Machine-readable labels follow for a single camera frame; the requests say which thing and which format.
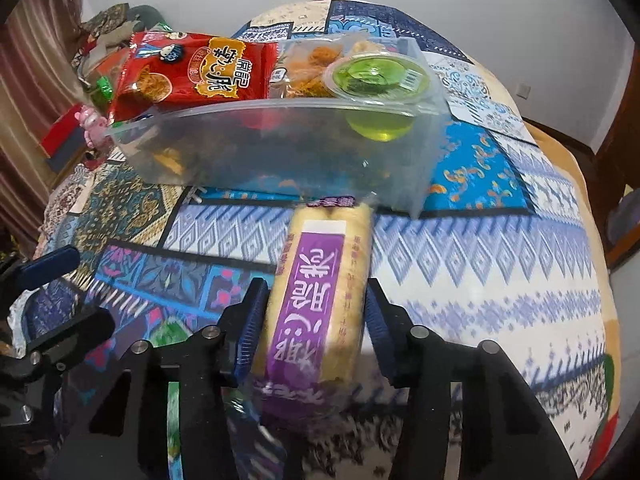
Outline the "green jelly cup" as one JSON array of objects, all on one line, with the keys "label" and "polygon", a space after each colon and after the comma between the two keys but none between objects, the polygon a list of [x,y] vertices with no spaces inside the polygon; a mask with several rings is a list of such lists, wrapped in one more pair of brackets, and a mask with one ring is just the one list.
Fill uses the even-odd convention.
[{"label": "green jelly cup", "polygon": [[345,112],[352,130],[378,142],[406,134],[433,89],[415,58],[386,51],[343,56],[324,71],[322,82],[334,98],[352,104]]}]

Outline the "clear plastic storage bin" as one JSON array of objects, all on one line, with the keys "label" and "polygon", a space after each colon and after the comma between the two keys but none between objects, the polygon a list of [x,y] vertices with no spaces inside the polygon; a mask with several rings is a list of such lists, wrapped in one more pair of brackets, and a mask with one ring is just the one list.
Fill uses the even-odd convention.
[{"label": "clear plastic storage bin", "polygon": [[316,38],[344,46],[343,56],[395,52],[415,58],[433,89],[418,105],[412,128],[390,142],[360,136],[346,122],[352,107],[337,98],[233,101],[161,112],[150,108],[111,122],[111,137],[143,180],[203,185],[303,198],[372,198],[418,216],[449,119],[436,75],[409,37],[345,32]]}]

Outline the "red box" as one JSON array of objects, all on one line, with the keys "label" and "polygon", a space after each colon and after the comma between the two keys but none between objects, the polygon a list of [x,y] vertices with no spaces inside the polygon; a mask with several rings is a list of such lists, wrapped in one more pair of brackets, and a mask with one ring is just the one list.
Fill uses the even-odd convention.
[{"label": "red box", "polygon": [[54,159],[61,150],[80,148],[86,145],[84,129],[79,122],[80,112],[84,106],[73,105],[61,115],[51,126],[39,145],[48,159]]}]

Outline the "purple rice cracker pack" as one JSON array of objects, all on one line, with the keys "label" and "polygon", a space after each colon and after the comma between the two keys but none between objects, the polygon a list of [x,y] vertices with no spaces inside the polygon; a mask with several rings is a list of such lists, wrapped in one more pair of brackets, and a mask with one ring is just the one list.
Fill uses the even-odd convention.
[{"label": "purple rice cracker pack", "polygon": [[267,416],[318,425],[354,384],[370,273],[373,209],[347,197],[297,207],[280,253],[252,370]]}]

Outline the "brown wooden door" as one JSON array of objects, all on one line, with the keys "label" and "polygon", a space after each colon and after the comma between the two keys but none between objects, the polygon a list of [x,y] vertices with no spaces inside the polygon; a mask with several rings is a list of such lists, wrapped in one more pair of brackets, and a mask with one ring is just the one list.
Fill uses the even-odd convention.
[{"label": "brown wooden door", "polygon": [[594,155],[593,194],[590,196],[610,270],[639,249],[639,227],[633,226],[616,243],[606,236],[608,216],[623,198],[626,186],[639,187],[639,48],[634,47],[631,68],[620,107],[603,143]]}]

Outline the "patchwork patterned bedspread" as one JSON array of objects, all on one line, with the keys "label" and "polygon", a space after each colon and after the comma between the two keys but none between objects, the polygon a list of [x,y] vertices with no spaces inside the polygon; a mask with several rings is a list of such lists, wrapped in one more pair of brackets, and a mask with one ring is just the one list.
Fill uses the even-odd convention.
[{"label": "patchwork patterned bedspread", "polygon": [[[620,342],[599,233],[572,155],[518,114],[499,81],[437,32],[390,6],[318,0],[280,6],[245,24],[260,42],[367,32],[416,40],[444,86],[445,142],[423,211],[373,218],[370,271],[416,324],[454,344],[498,342],[544,409],[574,477],[604,462],[620,407]],[[35,337],[70,315],[73,294],[113,284],[114,336],[55,396],[58,426],[92,399],[125,344],[177,341],[269,278],[299,189],[256,143],[296,145],[322,126],[299,110],[239,118],[241,155],[262,162],[268,193],[146,184],[122,153],[77,167],[53,191],[38,252],[64,244],[78,270],[18,302]]]}]

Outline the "striped red curtain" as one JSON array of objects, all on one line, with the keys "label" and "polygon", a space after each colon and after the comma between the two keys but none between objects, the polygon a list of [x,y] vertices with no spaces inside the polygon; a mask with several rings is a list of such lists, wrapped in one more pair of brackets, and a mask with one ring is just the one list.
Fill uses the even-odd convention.
[{"label": "striped red curtain", "polygon": [[18,0],[1,25],[1,225],[35,250],[56,179],[40,142],[85,99],[70,59],[82,0]]}]

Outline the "white wall socket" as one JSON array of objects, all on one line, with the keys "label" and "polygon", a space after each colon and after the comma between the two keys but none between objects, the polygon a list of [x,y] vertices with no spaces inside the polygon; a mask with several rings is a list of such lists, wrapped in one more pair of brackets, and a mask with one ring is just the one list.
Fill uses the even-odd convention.
[{"label": "white wall socket", "polygon": [[523,100],[527,100],[530,93],[530,87],[528,84],[518,84],[516,87],[516,95]]}]

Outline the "clear bag fried balls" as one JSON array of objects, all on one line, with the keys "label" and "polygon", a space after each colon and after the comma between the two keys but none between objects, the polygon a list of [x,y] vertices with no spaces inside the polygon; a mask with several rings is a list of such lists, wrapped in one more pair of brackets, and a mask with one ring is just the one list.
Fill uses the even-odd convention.
[{"label": "clear bag fried balls", "polygon": [[293,40],[281,44],[269,79],[270,99],[332,98],[323,75],[343,56],[344,46],[334,40]]}]

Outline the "pink plush toy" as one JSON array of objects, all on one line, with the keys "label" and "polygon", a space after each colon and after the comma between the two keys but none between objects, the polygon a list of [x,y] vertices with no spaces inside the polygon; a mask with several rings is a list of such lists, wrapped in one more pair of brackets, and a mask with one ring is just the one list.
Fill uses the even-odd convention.
[{"label": "pink plush toy", "polygon": [[81,105],[75,114],[79,127],[84,130],[84,138],[88,148],[102,150],[110,142],[106,133],[108,121],[95,108]]}]

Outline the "pile of clothes and boxes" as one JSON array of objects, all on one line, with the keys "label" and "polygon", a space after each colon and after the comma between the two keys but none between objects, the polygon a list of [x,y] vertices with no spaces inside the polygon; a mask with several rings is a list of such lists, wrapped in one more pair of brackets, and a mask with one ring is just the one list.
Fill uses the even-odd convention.
[{"label": "pile of clothes and boxes", "polygon": [[117,3],[80,25],[84,34],[70,66],[94,107],[105,114],[135,32],[166,29],[167,22],[152,6]]}]

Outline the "red spicy snack bag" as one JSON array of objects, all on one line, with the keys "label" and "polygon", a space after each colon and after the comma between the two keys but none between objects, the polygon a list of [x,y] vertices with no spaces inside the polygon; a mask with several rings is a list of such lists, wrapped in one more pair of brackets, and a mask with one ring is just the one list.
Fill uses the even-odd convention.
[{"label": "red spicy snack bag", "polygon": [[275,42],[192,32],[136,32],[107,118],[128,122],[150,108],[167,112],[265,99],[278,56]]}]

